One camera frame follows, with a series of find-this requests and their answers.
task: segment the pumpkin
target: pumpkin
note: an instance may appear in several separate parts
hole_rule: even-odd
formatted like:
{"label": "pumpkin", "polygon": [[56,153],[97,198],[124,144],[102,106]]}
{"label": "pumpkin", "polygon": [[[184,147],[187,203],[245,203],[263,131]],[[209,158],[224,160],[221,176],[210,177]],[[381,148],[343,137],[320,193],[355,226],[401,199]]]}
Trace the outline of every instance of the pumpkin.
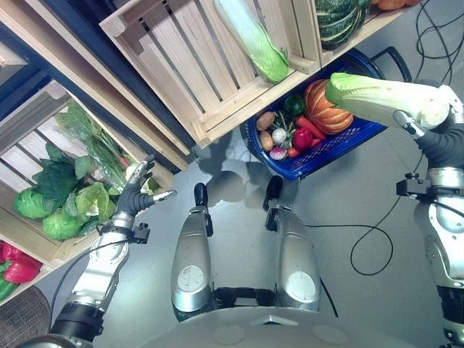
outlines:
{"label": "pumpkin", "polygon": [[344,44],[363,25],[371,0],[316,0],[320,42],[324,49]]}
{"label": "pumpkin", "polygon": [[400,9],[403,6],[414,6],[421,0],[373,0],[372,5],[377,5],[379,9]]}
{"label": "pumpkin", "polygon": [[304,91],[306,118],[311,120],[323,133],[338,134],[353,122],[353,114],[343,109],[334,109],[325,98],[329,80],[316,80]]}

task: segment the carrot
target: carrot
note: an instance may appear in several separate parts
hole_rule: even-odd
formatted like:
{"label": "carrot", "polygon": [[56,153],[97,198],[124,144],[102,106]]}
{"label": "carrot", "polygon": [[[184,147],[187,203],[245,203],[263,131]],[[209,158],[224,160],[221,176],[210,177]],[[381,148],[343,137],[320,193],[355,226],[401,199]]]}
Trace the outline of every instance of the carrot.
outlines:
{"label": "carrot", "polygon": [[306,117],[300,116],[295,121],[295,124],[300,128],[306,128],[309,132],[311,132],[314,137],[319,138],[320,140],[325,140],[326,136],[322,133],[319,128],[312,124]]}
{"label": "carrot", "polygon": [[321,141],[322,141],[322,140],[320,140],[320,139],[318,139],[318,138],[314,138],[314,139],[312,140],[311,147],[313,147],[313,146],[319,144]]}

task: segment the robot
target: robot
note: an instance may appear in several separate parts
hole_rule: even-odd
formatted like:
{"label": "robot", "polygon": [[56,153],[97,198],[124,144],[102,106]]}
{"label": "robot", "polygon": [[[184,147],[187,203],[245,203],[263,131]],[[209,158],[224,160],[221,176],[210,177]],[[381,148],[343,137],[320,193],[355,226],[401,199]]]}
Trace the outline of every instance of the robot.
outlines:
{"label": "robot", "polygon": [[[434,132],[397,110],[405,129],[428,159],[426,179],[406,174],[397,194],[418,199],[415,221],[425,238],[426,257],[442,300],[444,348],[464,347],[464,111],[448,86],[449,115]],[[135,216],[175,194],[140,193],[153,168],[153,156],[138,164],[124,188],[113,219],[100,230],[87,268],[79,278],[49,335],[20,348],[86,348],[102,333],[103,316],[128,259],[129,244],[146,243],[147,224],[133,228]],[[282,180],[271,179],[263,208],[267,229],[281,235],[275,290],[218,288],[212,283],[208,237],[212,219],[207,190],[194,188],[195,206],[183,224],[171,276],[171,300],[181,322],[143,347],[397,347],[410,344],[318,313],[320,277],[308,230],[278,200]],[[246,299],[246,305],[240,305]]]}

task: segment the orange pumpkin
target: orange pumpkin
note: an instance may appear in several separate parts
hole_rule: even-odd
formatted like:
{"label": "orange pumpkin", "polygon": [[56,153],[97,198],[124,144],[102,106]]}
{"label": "orange pumpkin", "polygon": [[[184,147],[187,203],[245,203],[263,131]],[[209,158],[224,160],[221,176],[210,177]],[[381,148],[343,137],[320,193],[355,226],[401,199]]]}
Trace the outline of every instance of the orange pumpkin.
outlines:
{"label": "orange pumpkin", "polygon": [[421,0],[373,0],[372,5],[377,5],[379,9],[390,10],[400,9],[403,6],[414,6]]}
{"label": "orange pumpkin", "polygon": [[353,114],[343,109],[332,108],[325,98],[328,80],[316,80],[304,91],[306,118],[311,120],[323,133],[338,134],[351,125]]}

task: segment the gray floor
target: gray floor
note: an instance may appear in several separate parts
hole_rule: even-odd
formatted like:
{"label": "gray floor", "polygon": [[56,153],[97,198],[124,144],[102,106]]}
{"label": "gray floor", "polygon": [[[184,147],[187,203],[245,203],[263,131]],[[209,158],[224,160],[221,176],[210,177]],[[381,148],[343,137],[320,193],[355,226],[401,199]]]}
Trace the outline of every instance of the gray floor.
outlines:
{"label": "gray floor", "polygon": [[[431,2],[437,23],[452,19],[464,9],[461,1]],[[418,8],[360,45],[366,54],[396,46],[413,72],[418,68],[414,20]],[[458,30],[446,32],[456,43]],[[436,38],[428,47],[440,52]],[[385,60],[387,77],[397,78]],[[446,71],[440,61],[426,65],[422,77],[441,80]],[[456,62],[453,87],[464,94],[463,56]],[[401,130],[388,129],[342,158],[300,182],[285,183],[285,196],[295,202],[301,219],[312,224],[374,224],[396,199],[395,183],[411,171],[419,158],[415,143]],[[426,163],[419,172],[424,174]],[[136,347],[176,324],[170,303],[170,267],[178,233],[193,205],[197,182],[207,183],[215,235],[210,239],[216,286],[272,287],[278,236],[263,228],[261,209],[265,187],[272,173],[245,148],[235,130],[209,148],[185,173],[175,176],[176,198],[140,215],[152,234],[146,246],[134,245],[120,274],[120,285],[105,316],[104,334],[95,341],[99,348]],[[365,229],[313,228],[311,230],[321,275],[340,316],[365,323],[418,347],[436,348],[442,338],[439,298],[423,256],[423,239],[413,221],[416,203],[401,199],[382,223],[394,243],[394,256],[384,272],[371,277],[356,274],[349,265],[349,252]],[[379,268],[388,257],[389,244],[373,232],[356,249],[354,261],[362,271]],[[71,272],[58,297],[59,309],[83,264]],[[63,270],[38,285],[52,296]],[[321,311],[331,314],[327,299]]]}

